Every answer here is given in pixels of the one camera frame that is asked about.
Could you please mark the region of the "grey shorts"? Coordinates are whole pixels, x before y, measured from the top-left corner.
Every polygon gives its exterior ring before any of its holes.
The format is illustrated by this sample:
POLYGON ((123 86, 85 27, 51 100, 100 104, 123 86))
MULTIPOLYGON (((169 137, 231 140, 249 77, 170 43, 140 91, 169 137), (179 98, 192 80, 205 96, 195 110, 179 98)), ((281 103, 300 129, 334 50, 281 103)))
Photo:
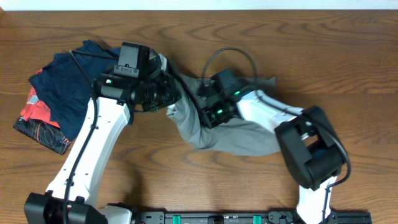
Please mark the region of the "grey shorts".
POLYGON ((276 136, 256 123, 233 118, 215 128, 200 124, 197 109, 189 97, 200 86, 200 80, 188 77, 166 56, 160 54, 163 71, 176 73, 175 84, 181 99, 167 107, 166 116, 175 123, 183 140, 198 150, 227 152, 239 156, 266 156, 280 152, 276 136))

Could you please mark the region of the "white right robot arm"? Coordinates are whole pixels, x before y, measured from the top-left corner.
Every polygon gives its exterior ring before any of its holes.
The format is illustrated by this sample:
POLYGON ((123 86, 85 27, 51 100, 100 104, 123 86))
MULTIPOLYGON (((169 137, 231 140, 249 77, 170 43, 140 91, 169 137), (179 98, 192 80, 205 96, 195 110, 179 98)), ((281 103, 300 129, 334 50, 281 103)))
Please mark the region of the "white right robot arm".
POLYGON ((251 86, 200 85, 197 94, 205 100, 199 115, 209 128, 239 116, 272 132, 299 184, 298 217, 304 223, 328 221, 331 190, 350 177, 351 163, 319 107, 292 107, 251 86))

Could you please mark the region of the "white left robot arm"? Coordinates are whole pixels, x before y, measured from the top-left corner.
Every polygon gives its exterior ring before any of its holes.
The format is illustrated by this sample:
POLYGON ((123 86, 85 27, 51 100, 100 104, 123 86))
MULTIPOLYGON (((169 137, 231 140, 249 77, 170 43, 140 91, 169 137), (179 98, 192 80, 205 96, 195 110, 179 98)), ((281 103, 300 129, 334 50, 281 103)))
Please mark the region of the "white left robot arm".
POLYGON ((96 209, 100 182, 114 145, 131 124, 135 105, 145 112, 175 103, 174 75, 100 75, 93 84, 83 126, 57 176, 44 194, 31 193, 24 205, 29 223, 140 223, 138 211, 123 203, 96 209))

